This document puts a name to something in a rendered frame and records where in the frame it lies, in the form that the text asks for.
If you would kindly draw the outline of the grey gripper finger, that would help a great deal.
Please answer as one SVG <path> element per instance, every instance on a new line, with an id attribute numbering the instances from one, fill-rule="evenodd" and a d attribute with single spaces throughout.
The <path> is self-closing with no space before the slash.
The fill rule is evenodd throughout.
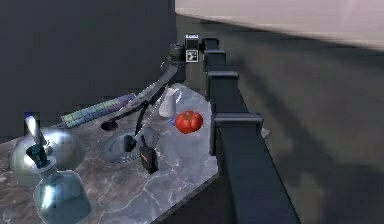
<path id="1" fill-rule="evenodd" d="M 117 121 L 138 111 L 145 112 L 149 105 L 153 105 L 164 92 L 168 79 L 159 79 L 142 90 L 136 97 L 120 108 L 115 115 L 101 124 L 104 131 L 112 131 L 118 128 Z"/>
<path id="2" fill-rule="evenodd" d="M 124 139 L 124 150 L 133 151 L 143 139 L 145 129 L 151 124 L 154 116 L 159 112 L 160 106 L 165 98 L 165 87 L 161 87 L 151 96 L 147 97 L 140 105 L 140 113 L 136 122 L 135 132 Z"/>

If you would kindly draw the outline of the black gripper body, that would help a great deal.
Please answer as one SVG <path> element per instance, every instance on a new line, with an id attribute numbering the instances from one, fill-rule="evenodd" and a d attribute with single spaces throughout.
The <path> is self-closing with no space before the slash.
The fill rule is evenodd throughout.
<path id="1" fill-rule="evenodd" d="M 172 77 L 172 82 L 184 82 L 186 80 L 186 49 L 181 43 L 173 43 L 169 46 L 169 54 L 161 63 L 161 71 L 165 72 L 172 66 L 177 68 L 176 74 Z"/>

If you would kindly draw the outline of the grey marble kitchen counter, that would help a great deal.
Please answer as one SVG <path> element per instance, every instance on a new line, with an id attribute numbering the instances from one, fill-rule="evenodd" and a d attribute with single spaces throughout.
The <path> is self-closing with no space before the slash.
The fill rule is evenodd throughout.
<path id="1" fill-rule="evenodd" d="M 174 87 L 182 92 L 177 110 L 197 111 L 204 123 L 198 131 L 184 135 L 167 120 L 155 117 L 152 127 L 160 133 L 159 170 L 152 175 L 140 160 L 109 163 L 102 159 L 100 150 L 113 135 L 100 128 L 103 118 L 72 129 L 86 146 L 76 172 L 92 203 L 91 214 L 80 224 L 150 224 L 216 178 L 217 160 L 209 154 L 210 104 L 184 85 Z M 43 224 L 33 203 L 33 189 L 18 184 L 10 171 L 15 144 L 14 140 L 0 144 L 0 224 Z"/>

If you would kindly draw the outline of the white mug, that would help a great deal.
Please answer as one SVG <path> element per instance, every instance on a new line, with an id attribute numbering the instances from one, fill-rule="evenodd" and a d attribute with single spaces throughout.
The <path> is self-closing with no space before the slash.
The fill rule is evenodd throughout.
<path id="1" fill-rule="evenodd" d="M 171 118 L 176 115 L 176 104 L 180 101 L 182 92 L 179 88 L 168 88 L 162 104 L 159 108 L 159 115 L 165 118 Z"/>

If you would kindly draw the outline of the grey round plate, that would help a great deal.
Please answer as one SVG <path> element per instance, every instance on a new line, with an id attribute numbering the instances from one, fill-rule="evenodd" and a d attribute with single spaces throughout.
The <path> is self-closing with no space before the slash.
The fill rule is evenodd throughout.
<path id="1" fill-rule="evenodd" d="M 139 137 L 136 147 L 132 151 L 126 152 L 125 139 L 127 136 L 133 136 L 134 133 L 134 128 L 128 128 L 109 137 L 101 149 L 102 158 L 111 163 L 124 163 L 138 159 L 140 157 L 140 149 L 144 145 L 156 148 L 160 134 L 155 129 L 148 127 L 143 132 L 145 141 L 142 141 L 142 138 Z"/>

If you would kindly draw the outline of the red tomato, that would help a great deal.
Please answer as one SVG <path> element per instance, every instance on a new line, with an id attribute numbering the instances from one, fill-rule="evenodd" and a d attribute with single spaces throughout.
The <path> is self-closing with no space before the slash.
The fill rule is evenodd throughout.
<path id="1" fill-rule="evenodd" d="M 194 111 L 184 111 L 175 118 L 175 127 L 183 134 L 189 134 L 199 130 L 203 125 L 203 117 Z"/>

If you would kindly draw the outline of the multicoloured long strip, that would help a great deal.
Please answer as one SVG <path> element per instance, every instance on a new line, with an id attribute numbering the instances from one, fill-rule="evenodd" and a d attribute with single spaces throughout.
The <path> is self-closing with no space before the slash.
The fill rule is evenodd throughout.
<path id="1" fill-rule="evenodd" d="M 135 97 L 136 95 L 131 93 L 63 115 L 61 117 L 62 124 L 66 128 L 82 125 L 120 110 Z"/>

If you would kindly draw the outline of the silver round bowl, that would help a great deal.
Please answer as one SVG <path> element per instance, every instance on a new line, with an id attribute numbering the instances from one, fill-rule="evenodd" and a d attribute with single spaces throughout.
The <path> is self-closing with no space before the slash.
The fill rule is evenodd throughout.
<path id="1" fill-rule="evenodd" d="M 82 140 L 67 129 L 43 128 L 42 134 L 48 145 L 46 154 L 56 158 L 56 167 L 60 171 L 75 170 L 85 158 L 85 145 Z M 22 137 L 10 156 L 10 168 L 17 182 L 34 187 L 40 177 L 30 170 L 33 160 L 26 155 L 26 150 L 35 144 L 31 134 Z"/>

